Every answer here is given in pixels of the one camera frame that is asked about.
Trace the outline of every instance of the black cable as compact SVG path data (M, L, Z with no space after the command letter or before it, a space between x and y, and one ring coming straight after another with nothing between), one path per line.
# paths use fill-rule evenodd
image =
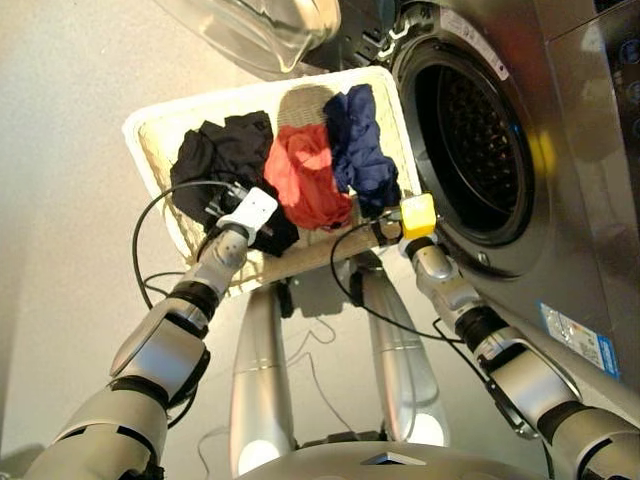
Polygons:
M453 348L458 355L460 355L460 358L462 358L464 362L469 366L469 368L473 370L473 373L476 374L476 376L480 379L480 381L482 383L487 383L487 379L484 377L482 373L480 373L480 370L478 370L478 368L471 362L471 360L469 360L467 356L464 353L462 353L462 351L458 347L456 347L453 344L453 342L451 342L451 339L448 338L444 334L444 332L438 328L438 322L441 322L441 321L442 319L436 318L431 325L433 325L433 328L435 328L436 331L440 334L440 337L442 337L442 339L444 339L444 341L447 342L449 346Z
M413 333L413 334L418 335L420 337L428 338L430 340L438 340L438 341L445 341L445 342L451 342L451 343L464 343L462 340L458 340L458 339L454 339L454 338L442 338L442 337L439 337L437 335L431 335L429 333L420 332L419 330L415 330L415 329L413 329L411 327L407 327L406 325L403 325L402 323L396 322L395 320L392 320L389 317L385 317L384 315L376 312L375 310L372 310L371 308L367 307L366 305L359 305L359 302L356 301L356 299L353 297L351 292L349 290L347 290L344 285L342 285L342 282L338 278L338 273L336 272L336 265L335 265L335 253L336 253L336 250L338 248L338 245L340 245L340 242L342 242L348 235L350 235L351 233L355 232L356 230L359 230L360 228L363 228L363 227L366 227L366 226L370 225L371 223L372 222L361 223L360 225L356 225L355 227L347 230L342 235L340 235L336 239L335 243L333 244L333 247L331 248L331 253L329 254L329 266L331 267L331 275L333 276L333 279L335 280L336 284L338 285L338 288L342 291L342 293L344 293L347 296L347 298L349 300L351 300L351 303L353 303L355 306L358 306L358 307L364 309L365 311L367 311L368 313L370 313L374 317L382 320L383 322L386 322L386 323L389 323L389 324L391 324L391 325L393 325L395 327L398 327L401 330L405 330L407 332Z
M195 182L187 182L187 183L181 183L179 185L174 185L173 187L163 191L157 197L151 200L147 204L147 206L144 208L140 216L138 217L136 226L133 229L133 238L131 239L131 259L133 261L133 272L136 276L136 282L138 284L138 288L140 289L140 295L142 295L142 299L144 300L144 303L147 305L147 307L149 307L149 310L151 310L151 308L153 307L153 303L151 303L151 299L149 298L149 295L147 294L147 290L145 289L144 281L142 279L142 274L140 273L140 263L138 259L138 237L140 236L140 229L142 228L142 223L144 222L145 218L147 218L147 215L149 214L151 209L156 205L156 203L158 203L167 195L170 195L176 190L181 190L183 188L201 187L204 185L220 185L227 188L234 188L234 186L231 185L230 183L219 182L217 180L198 180Z
M167 292L166 290L163 290L160 287L156 287L154 285L149 285L149 281L153 280L154 278L160 278L160 277L167 277L169 275L184 275L185 272L160 272L160 273L154 273L153 275L149 275L147 278L145 278L142 283L144 284L144 287L147 290L151 290L153 292L157 292L160 293L162 295L164 295L165 297L169 296L169 292Z
M551 454L549 453L549 449L547 445L544 443L544 440L541 440L542 449L544 450L544 458L547 461L547 474L549 475L549 480L555 480L556 472L555 468L553 468L553 459L551 458Z
M191 407L193 407L193 402L196 401L196 393L198 393L198 387L194 387L193 389L193 393L191 394L191 396L189 397L189 400L187 400L187 404L185 405L185 407L182 409L182 411L178 414L178 416L176 418L174 418L173 420L171 420L169 422L169 425L167 425L167 428L169 430L171 430L173 427L175 427L178 423L180 423L180 421L185 417L185 415L187 413L189 413L189 410L191 410Z

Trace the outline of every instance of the laundry basket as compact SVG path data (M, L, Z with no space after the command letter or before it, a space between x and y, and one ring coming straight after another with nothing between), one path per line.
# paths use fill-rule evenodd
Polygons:
M372 87L380 145L383 153L396 163L403 198L419 194L420 183L396 86L393 77L381 67L261 83L153 105L133 113L125 122L123 133L142 179L155 197L171 187L169 172L185 132L198 129L205 120L223 125L228 116L264 110L271 120L275 138L282 125L300 127L324 123L322 108L327 100L363 83ZM159 202L158 208L185 263L193 264L204 238L202 227L175 208L170 200ZM351 223L356 225L361 219L357 208L353 212ZM344 231L299 229L300 240L280 258L251 250L244 268L231 283L229 295L326 265L336 237ZM376 245L376 238L368 227L359 229L341 242L336 259Z

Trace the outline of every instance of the wire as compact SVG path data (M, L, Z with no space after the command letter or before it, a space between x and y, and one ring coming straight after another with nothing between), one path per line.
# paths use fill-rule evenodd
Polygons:
M458 340L455 338L443 338L442 336L432 335L429 333L421 332L419 330L415 330L411 327L407 327L406 325L403 325L402 323L396 322L395 320L392 320L389 317L386 317L376 312L375 310L372 310L371 308L367 307L364 304L359 305L360 302L358 302L353 297L351 292L347 290L347 288L342 284L342 282L338 278L338 273L336 272L336 265L335 265L335 253L338 248L338 245L340 245L340 242L342 242L348 235L352 234L356 230L359 230L360 228L364 228L370 225L371 223L374 223L374 222L361 223L360 225L356 225L355 227L347 230L336 239L335 243L333 244L333 247L331 247L331 253L329 254L329 266L331 267L331 275L333 276L333 279L338 285L338 288L342 291L342 293L344 293L347 296L347 298L349 298L349 300L351 300L351 303L353 303L353 305L364 309L374 317L382 320L383 322L390 323L391 325L394 325L395 327L398 327L401 330L405 330L407 332L413 333L414 335L418 335L423 338L428 338L430 340L438 340L438 341L445 341L445 342L451 342L451 343L464 343L462 340Z
M140 229L142 228L142 224L144 223L145 218L147 218L147 215L149 214L151 209L156 205L156 203L158 203L167 195L172 194L176 190L182 190L183 188L201 187L204 185L219 185L219 186L227 187L230 189L235 188L232 184L228 182L219 182L217 180L198 180L196 182L187 182L187 183L181 183L179 185L174 185L173 187L167 190L164 190L157 197L151 200L147 204L147 206L144 208L144 210L142 210L142 213L140 214L140 216L138 217L138 220L136 221L136 226L133 229L133 237L131 239L131 259L133 261L133 272L136 276L136 282L138 284L138 288L140 289L140 295L142 295L142 299L144 300L144 303L147 305L147 307L149 307L149 310L151 310L151 308L153 307L153 303L151 303L151 299L149 298L149 294L147 293L147 290L145 288L144 281L142 279L142 274L140 273L140 262L138 258L138 237L140 236Z
M153 275L149 275L148 277L146 277L142 283L144 284L144 287L147 290L151 290L153 292L157 292L160 293L162 295L164 295L165 297L169 296L169 292L167 292L166 290L163 290L160 287L155 287L153 285L149 285L149 281L153 280L154 278L160 278L160 277L167 277L169 275L184 275L185 272L160 272L160 273L154 273Z
M439 322L441 322L441 321L442 321L442 319L440 319L440 318L436 318L436 319L433 321L433 323L432 323L433 328L435 328L435 329L436 329L436 331L440 334L440 337L441 337L445 342L447 342L447 343L449 344L449 346L450 346L451 348L453 348L453 349L456 351L456 353L457 353L458 355L460 355L460 358L462 358L462 360L464 360L464 362L469 366L469 368L473 371L473 373L475 373L475 374L476 374L476 376L480 379L480 381L481 381L482 383L487 383L487 379L484 377L484 375L483 375L482 373L480 373L480 370L478 370L478 368L477 368L473 363L471 363L471 360L469 360L469 359L467 358L467 356L466 356L464 353L462 353L462 351L461 351L458 347L456 347L456 346L453 344L453 342L451 342L451 339L450 339L450 338L448 338L447 336L445 336L445 334L442 332L442 330L440 330L440 329L438 328L438 323L439 323Z
M293 355L289 356L289 358L287 359L287 364L291 363L293 361L294 358L296 358L296 356L298 356L298 354L302 351L302 349L305 347L305 345L307 344L307 342L309 341L309 338L313 337L316 342L320 343L321 345L331 345L333 342L335 342L336 338L337 338L337 334L336 331L334 330L334 328L329 325L327 322L325 322L324 320L320 320L319 317L314 317L315 320L320 323L321 325L323 325L324 327L327 328L327 330L329 330L331 332L331 339L330 340L322 340L320 339L313 330L309 330L307 332L307 334L305 335L304 339L302 340L302 343L300 343L300 346L296 349L296 351L293 353Z
M200 457L200 461L204 466L204 470L205 472L207 472L205 480L209 478L209 475L211 475L211 471L209 470L209 465L207 464L207 461L204 458L204 454L202 453L202 444L208 438L219 437L220 435L224 435L225 433L229 433L229 429L227 427L216 427L213 430L205 433L202 437L200 437L200 440L198 440L198 457Z
M187 413L189 413L189 410L191 410L191 407L193 407L193 402L196 401L196 393L198 393L198 387L197 386L194 387L193 393L189 396L189 400L187 400L187 404L185 405L185 407L180 411L178 416L176 418L174 418L173 420L171 420L169 422L169 425L167 425L167 428L169 430L171 430L173 427L175 427L177 424L179 424L180 421L185 417L185 415Z
M547 448L546 443L544 443L544 440L541 439L540 441L542 443L542 449L544 450L544 458L547 461L547 474L549 476L549 480L555 480L556 472L553 467L553 459L551 458L551 454L549 453L549 449Z
M307 344L307 342L309 341L310 338L313 337L318 343L320 343L322 345L331 345L333 342L335 342L336 338L338 337L337 334L336 334L335 329L331 325L329 325L324 320L321 320L319 317L314 317L314 318L318 323L320 323L323 326L325 326L331 332L331 338L329 340L321 340L320 337L318 337L315 334L315 332L310 329L307 332L307 334L305 335L305 337L302 340L302 342L300 343L300 346L296 349L296 351L293 353L293 355L291 355L287 359L287 367L292 367L296 363L299 363L300 361L302 361L302 359L304 359L305 357L308 357L309 358L309 366L311 367L311 375L313 377L313 382L316 384L316 389L318 390L318 393L320 394L320 397L324 401L325 405L329 408L329 410L331 410L331 412L335 415L335 417L338 419L338 421L342 425L344 425L347 428L347 430L349 430L350 432L353 432L354 431L353 428L351 428L349 423L347 421L345 421L345 419L342 417L342 415L340 415L338 410L333 406L333 404L327 398L327 395L324 393L324 390L322 389L322 386L320 385L320 381L318 380L318 375L316 373L315 362L313 360L313 356L311 355L311 353L310 352L305 352L300 357L296 358L296 356L298 356L300 354L300 352L305 347L305 345Z
M324 390L322 390L322 386L320 385L320 381L318 380L318 375L316 373L316 365L315 365L315 363L313 361L313 357L311 356L311 354L309 352L303 353L299 358L297 358L296 360L291 362L288 366L292 367L296 363L300 363L300 361L303 358L309 358L309 366L311 367L311 376L313 377L313 382L316 384L316 388L318 389L318 393L320 393L320 396L322 397L322 400L324 400L324 403L327 405L327 407L329 407L329 410L331 410L331 412L335 415L335 417L338 419L338 421L340 423L342 423L342 425L344 425L347 428L348 431L355 432L353 430L353 428L351 428L351 425L349 425L347 423L347 421L344 418L342 418L342 416L340 415L338 410L335 409L335 407L332 405L332 403L329 401L329 399L325 395Z

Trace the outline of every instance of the red clothing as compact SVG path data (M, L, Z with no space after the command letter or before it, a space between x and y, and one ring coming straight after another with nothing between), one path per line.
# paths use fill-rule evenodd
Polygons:
M264 178L278 190L287 218L299 227L343 225L351 199L338 192L324 125L283 126L271 145Z

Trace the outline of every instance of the washing machine drum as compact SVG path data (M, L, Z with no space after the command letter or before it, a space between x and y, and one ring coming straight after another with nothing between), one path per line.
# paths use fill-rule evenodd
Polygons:
M396 72L423 188L473 244L513 242L527 227L534 171L523 128L477 59L427 39Z

